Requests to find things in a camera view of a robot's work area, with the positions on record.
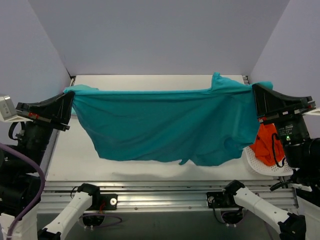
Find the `teal t-shirt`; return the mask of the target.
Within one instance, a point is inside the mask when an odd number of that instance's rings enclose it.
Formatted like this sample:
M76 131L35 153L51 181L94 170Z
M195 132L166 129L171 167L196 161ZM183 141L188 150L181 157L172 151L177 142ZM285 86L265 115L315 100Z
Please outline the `teal t-shirt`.
M192 161L242 156L259 131L252 85L214 73L199 90L91 93L77 115L97 155L112 161Z

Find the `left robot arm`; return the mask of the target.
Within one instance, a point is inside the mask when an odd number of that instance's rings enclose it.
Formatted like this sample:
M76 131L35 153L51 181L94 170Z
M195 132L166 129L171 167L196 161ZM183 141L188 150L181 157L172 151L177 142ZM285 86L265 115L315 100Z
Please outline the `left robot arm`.
M21 126L17 145L0 146L0 226L6 240L63 240L86 210L100 206L99 187L84 183L54 221L37 228L46 182L40 165L53 131L69 129L74 96L70 91L18 105L7 95L0 97L0 120Z

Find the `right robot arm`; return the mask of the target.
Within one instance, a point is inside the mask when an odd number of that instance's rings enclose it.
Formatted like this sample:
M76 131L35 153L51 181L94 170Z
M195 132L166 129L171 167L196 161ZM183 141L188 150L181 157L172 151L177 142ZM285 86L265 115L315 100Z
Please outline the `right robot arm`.
M286 162L293 169L291 177L270 187L275 191L292 187L304 208L303 214L290 213L267 202L233 180L222 190L227 206L246 209L269 224L282 240L318 240L320 238L320 139L311 138L304 115L316 111L310 96L294 97L267 88L252 86L260 123L274 124Z

